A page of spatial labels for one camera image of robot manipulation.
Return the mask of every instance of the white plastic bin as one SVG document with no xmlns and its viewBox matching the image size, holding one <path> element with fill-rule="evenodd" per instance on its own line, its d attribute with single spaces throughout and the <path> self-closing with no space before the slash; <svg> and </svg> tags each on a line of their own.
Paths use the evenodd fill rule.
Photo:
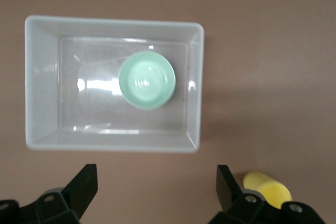
<svg viewBox="0 0 336 224">
<path fill-rule="evenodd" d="M 26 144 L 38 150 L 194 152 L 199 147 L 204 31 L 197 23 L 29 16 Z M 155 110 L 127 103 L 118 73 L 135 52 L 173 66 Z"/>
</svg>

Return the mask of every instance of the small bowl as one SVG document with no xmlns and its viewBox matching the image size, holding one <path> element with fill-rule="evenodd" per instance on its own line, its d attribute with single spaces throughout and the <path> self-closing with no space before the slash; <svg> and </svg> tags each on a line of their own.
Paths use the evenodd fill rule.
<svg viewBox="0 0 336 224">
<path fill-rule="evenodd" d="M 120 90 L 129 104 L 139 109 L 156 109 L 172 97 L 176 77 L 169 61 L 153 51 L 131 55 L 119 71 Z"/>
</svg>

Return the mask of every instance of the yellow cylinder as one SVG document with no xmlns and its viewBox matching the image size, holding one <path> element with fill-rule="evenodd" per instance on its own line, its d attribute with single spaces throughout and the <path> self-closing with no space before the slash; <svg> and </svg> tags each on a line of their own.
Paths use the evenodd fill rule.
<svg viewBox="0 0 336 224">
<path fill-rule="evenodd" d="M 278 209 L 281 209 L 282 203 L 292 201 L 286 186 L 259 171 L 247 173 L 243 185 L 246 189 L 260 192 L 271 206 Z"/>
</svg>

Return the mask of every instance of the screw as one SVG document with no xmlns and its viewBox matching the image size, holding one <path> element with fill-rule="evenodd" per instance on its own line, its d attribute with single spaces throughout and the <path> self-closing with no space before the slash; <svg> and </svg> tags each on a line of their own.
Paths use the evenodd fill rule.
<svg viewBox="0 0 336 224">
<path fill-rule="evenodd" d="M 302 207 L 300 207 L 299 205 L 296 205 L 296 204 L 290 204 L 289 208 L 294 212 L 303 212 Z"/>
<path fill-rule="evenodd" d="M 49 201 L 52 201 L 54 199 L 54 196 L 53 195 L 49 195 L 47 197 L 44 198 L 44 202 L 49 202 Z"/>
<path fill-rule="evenodd" d="M 1 205 L 0 205 L 0 211 L 1 211 L 1 210 L 5 210 L 8 206 L 9 206 L 8 203 L 3 203 L 3 204 L 1 204 Z"/>
<path fill-rule="evenodd" d="M 246 199 L 248 202 L 250 202 L 250 203 L 255 203 L 255 202 L 257 202 L 256 197 L 254 197 L 253 195 L 247 195 L 247 196 L 245 197 L 245 199 Z"/>
</svg>

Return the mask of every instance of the table surface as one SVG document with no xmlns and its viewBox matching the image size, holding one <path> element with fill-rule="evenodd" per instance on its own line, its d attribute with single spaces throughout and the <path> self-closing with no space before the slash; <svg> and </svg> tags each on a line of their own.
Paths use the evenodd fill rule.
<svg viewBox="0 0 336 224">
<path fill-rule="evenodd" d="M 207 223 L 216 165 L 259 169 L 336 219 L 336 0 L 0 0 L 0 199 L 23 206 L 86 163 L 82 223 Z M 30 151 L 24 21 L 31 14 L 198 22 L 205 30 L 196 154 Z"/>
</svg>

